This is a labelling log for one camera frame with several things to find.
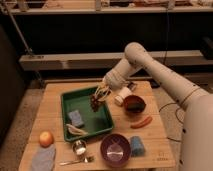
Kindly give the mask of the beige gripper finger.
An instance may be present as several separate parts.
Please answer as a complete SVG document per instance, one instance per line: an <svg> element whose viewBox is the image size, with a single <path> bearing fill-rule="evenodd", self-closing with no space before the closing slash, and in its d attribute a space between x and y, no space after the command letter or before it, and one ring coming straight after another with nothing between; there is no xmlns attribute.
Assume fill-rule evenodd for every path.
<svg viewBox="0 0 213 171"><path fill-rule="evenodd" d="M95 91L95 99L99 102L105 101L107 96L110 94L110 90L108 87L98 87Z"/></svg>

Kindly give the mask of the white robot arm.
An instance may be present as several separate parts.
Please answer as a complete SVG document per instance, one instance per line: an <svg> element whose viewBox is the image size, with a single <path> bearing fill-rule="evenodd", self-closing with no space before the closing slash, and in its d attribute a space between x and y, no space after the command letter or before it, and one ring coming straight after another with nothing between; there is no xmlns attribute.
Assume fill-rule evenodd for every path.
<svg viewBox="0 0 213 171"><path fill-rule="evenodd" d="M141 69L185 111L179 171L213 171L213 94L155 60L141 44L125 47L124 57L103 77L94 98L104 101Z"/></svg>

